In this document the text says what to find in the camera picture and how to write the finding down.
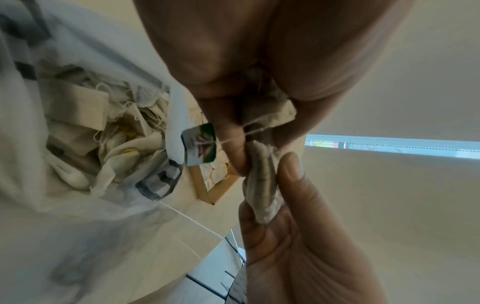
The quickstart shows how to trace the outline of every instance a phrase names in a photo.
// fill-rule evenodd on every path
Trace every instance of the brown box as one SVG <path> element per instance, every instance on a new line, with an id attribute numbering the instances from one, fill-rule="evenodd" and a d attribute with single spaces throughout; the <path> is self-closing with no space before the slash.
<path id="1" fill-rule="evenodd" d="M 191 173 L 191 179 L 195 186 L 196 194 L 198 198 L 211 205 L 215 203 L 233 186 L 233 184 L 240 178 L 234 171 L 232 166 L 228 167 L 228 177 L 218 182 L 210 191 L 207 191 L 205 186 L 204 177 L 200 171 L 200 166 L 189 167 Z"/>

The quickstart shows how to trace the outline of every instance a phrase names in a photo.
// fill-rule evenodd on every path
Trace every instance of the hand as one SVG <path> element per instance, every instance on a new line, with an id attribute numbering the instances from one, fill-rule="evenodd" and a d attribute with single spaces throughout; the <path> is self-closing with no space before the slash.
<path id="1" fill-rule="evenodd" d="M 265 74 L 293 101 L 273 130 L 307 133 L 372 65 L 414 0 L 135 0 L 172 76 L 197 99 L 234 168 L 249 172 L 236 97 Z"/>
<path id="2" fill-rule="evenodd" d="M 249 304 L 387 303 L 369 262 L 294 153 L 281 159 L 277 179 L 286 206 L 267 226 L 256 223 L 246 202 L 239 209 Z"/>

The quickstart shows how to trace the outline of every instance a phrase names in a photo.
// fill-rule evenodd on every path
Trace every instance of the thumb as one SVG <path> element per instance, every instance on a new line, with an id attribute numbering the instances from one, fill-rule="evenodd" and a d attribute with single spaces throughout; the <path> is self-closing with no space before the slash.
<path id="1" fill-rule="evenodd" d="M 326 249 L 343 251 L 352 245 L 319 191 L 305 176 L 303 165 L 295 153 L 287 153 L 281 158 L 277 182 L 303 242 L 313 252 L 324 254 Z"/>

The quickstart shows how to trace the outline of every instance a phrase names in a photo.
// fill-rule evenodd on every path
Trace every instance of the beige wall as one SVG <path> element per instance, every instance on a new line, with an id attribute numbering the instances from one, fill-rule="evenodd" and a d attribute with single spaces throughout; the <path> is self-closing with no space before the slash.
<path id="1" fill-rule="evenodd" d="M 313 134 L 480 141 L 480 1 L 419 0 Z"/>
<path id="2" fill-rule="evenodd" d="M 480 162 L 306 147 L 307 175 L 393 302 L 480 298 Z"/>

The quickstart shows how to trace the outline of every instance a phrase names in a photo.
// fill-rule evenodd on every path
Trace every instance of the green tag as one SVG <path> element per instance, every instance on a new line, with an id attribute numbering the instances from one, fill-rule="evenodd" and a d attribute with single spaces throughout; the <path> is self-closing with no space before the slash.
<path id="1" fill-rule="evenodd" d="M 203 124 L 181 133 L 188 167 L 211 163 L 217 157 L 217 143 L 212 124 Z"/>

